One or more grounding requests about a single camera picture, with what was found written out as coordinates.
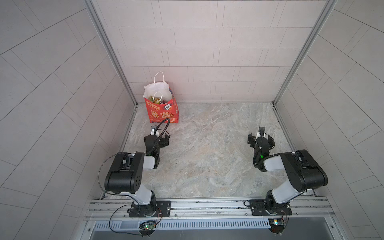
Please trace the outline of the red paper gift bag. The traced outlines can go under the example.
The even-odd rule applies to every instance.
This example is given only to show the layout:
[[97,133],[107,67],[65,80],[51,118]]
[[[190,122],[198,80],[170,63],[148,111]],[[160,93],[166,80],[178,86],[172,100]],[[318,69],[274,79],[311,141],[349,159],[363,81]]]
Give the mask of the red paper gift bag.
[[179,108],[163,71],[156,73],[153,83],[145,86],[144,90],[143,98],[151,123],[160,123],[164,119],[170,119],[171,123],[179,122]]

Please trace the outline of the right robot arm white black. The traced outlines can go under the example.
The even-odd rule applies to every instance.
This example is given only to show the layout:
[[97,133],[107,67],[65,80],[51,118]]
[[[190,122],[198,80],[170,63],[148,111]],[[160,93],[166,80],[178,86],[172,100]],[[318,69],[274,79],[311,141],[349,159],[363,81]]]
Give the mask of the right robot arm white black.
[[287,214],[289,202],[306,192],[328,184],[328,176],[307,150],[270,154],[276,142],[259,127],[255,136],[250,133],[247,143],[254,149],[253,165],[261,172],[284,170],[288,179],[279,187],[269,190],[263,203],[269,215]]

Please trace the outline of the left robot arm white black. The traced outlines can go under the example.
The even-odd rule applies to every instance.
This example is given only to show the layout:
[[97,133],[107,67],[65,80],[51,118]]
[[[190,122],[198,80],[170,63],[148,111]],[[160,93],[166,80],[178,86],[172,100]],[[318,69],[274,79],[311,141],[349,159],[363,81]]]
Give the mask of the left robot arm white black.
[[146,151],[119,152],[114,158],[104,180],[102,190],[110,195],[128,196],[133,200],[130,212],[151,216],[157,211],[156,196],[142,185],[144,170],[154,170],[160,163],[160,151],[169,145],[167,128],[171,119],[161,121],[151,133],[144,137]]

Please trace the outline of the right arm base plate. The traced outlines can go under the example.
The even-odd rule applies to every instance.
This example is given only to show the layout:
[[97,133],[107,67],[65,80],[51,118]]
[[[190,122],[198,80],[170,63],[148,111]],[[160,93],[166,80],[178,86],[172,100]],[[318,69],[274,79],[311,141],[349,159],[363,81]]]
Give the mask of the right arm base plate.
[[267,202],[266,200],[249,200],[248,203],[253,216],[292,215],[289,203],[277,204],[274,200],[272,200],[272,202]]

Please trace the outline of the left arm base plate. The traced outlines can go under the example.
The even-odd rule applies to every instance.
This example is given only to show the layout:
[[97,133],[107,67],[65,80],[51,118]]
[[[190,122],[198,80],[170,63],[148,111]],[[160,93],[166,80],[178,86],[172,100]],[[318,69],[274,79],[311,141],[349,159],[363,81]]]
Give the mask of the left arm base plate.
[[169,217],[171,210],[171,201],[152,202],[149,205],[136,205],[132,203],[131,208],[127,210],[130,218],[154,218]]

